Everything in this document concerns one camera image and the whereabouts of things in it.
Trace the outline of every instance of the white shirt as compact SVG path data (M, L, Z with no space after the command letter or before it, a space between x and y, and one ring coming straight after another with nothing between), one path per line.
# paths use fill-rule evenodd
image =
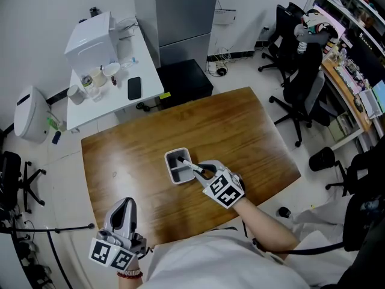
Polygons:
M297 249L304 249L309 240L321 240L317 247L329 244L316 231ZM335 256L339 260L329 269ZM350 265L336 251L323 257L289 255L283 263L257 250L240 232L217 230L155 247L147 282L140 288L309 288L335 284Z

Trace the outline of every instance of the smartphone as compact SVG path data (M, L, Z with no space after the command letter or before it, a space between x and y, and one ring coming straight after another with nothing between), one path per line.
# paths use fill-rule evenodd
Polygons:
M142 79L140 77L130 78L128 85L128 99L139 99L142 97Z

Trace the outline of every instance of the bracelet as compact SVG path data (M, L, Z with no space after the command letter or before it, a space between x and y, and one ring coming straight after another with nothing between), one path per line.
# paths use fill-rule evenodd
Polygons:
M143 276L143 272L140 269L132 271L124 271L123 273L117 272L117 276L127 279L137 279Z

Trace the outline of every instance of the person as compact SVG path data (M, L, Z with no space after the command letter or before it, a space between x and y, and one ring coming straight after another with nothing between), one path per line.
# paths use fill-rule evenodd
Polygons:
M313 256L278 254L331 245L320 231L300 241L292 231L243 197L232 207L265 251L237 230L218 229L156 246L147 281L136 259L135 276L119 277L119 289L309 288L337 284L351 260L338 250Z

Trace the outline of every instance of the marker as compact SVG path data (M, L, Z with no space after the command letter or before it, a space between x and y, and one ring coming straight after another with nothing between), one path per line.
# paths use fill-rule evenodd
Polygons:
M184 163L184 165L187 165L188 167L190 167L191 169L193 170L196 170L200 173L205 173L205 170L193 163L190 163L189 161L185 160L183 157L178 157L177 158L178 161L180 161L181 163Z

